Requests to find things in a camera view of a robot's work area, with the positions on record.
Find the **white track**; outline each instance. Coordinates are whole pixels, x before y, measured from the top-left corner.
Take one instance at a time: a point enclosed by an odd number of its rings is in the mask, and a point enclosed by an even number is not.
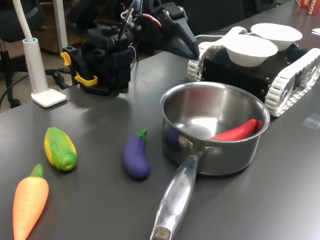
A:
[[[246,29],[236,26],[218,41],[200,43],[199,60],[189,60],[188,63],[187,76],[189,80],[192,82],[204,80],[202,78],[204,60],[224,48],[225,37],[246,33]],[[284,68],[273,80],[264,102],[272,116],[282,115],[314,86],[320,74],[319,56],[320,49],[311,49],[299,60]],[[295,82],[299,83],[299,87],[293,89]]]

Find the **orange carrot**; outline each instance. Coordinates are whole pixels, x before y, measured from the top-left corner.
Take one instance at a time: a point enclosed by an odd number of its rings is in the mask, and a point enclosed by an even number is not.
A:
[[[44,167],[38,164],[29,177],[15,190],[13,202],[14,240],[26,240],[38,221],[48,198],[49,186],[44,178]]]

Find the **box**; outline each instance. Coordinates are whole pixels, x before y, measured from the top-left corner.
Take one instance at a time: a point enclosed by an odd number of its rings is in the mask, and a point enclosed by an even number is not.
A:
[[[309,0],[308,14],[311,16],[317,16],[320,7],[320,0]]]
[[[299,5],[300,8],[308,8],[310,0],[295,0],[295,2]]]

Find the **table surface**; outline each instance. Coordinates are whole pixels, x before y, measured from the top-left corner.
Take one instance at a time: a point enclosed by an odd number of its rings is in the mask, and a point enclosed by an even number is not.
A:
[[[305,48],[320,47],[311,35],[320,18],[288,3],[242,21],[287,24],[304,33]],[[29,240],[149,239],[160,200],[177,166],[163,154],[159,101],[165,91],[187,82],[187,59],[161,53],[140,61],[128,94],[103,97],[78,86],[63,92],[67,103],[49,109],[35,103],[0,115],[0,233],[13,239],[16,187],[43,164],[49,197]],[[176,240],[318,240],[320,238],[320,134],[302,126],[320,114],[320,85],[272,122],[254,161],[228,178],[198,176]],[[43,142],[48,127],[65,131],[78,154],[74,171],[48,162]],[[146,155],[151,175],[132,180],[122,167],[129,136],[148,129]]]

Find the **red chili pepper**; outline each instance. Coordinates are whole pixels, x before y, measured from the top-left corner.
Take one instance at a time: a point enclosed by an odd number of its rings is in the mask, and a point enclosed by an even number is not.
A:
[[[256,128],[256,125],[257,120],[250,119],[241,126],[238,126],[230,131],[226,131],[224,133],[211,137],[210,140],[216,140],[221,142],[242,140],[250,136],[250,134],[252,134],[252,132]]]

